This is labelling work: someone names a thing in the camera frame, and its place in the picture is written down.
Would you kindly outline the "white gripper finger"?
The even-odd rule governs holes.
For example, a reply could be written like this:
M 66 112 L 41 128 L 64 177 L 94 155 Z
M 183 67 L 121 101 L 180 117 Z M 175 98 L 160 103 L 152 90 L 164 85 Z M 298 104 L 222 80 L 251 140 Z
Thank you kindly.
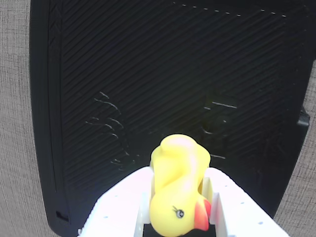
M 287 237 L 282 229 L 240 186 L 217 168 L 204 175 L 203 195 L 212 202 L 210 224 L 217 237 Z
M 150 224 L 154 172 L 149 166 L 126 176 L 95 203 L 79 237 L 142 237 Z

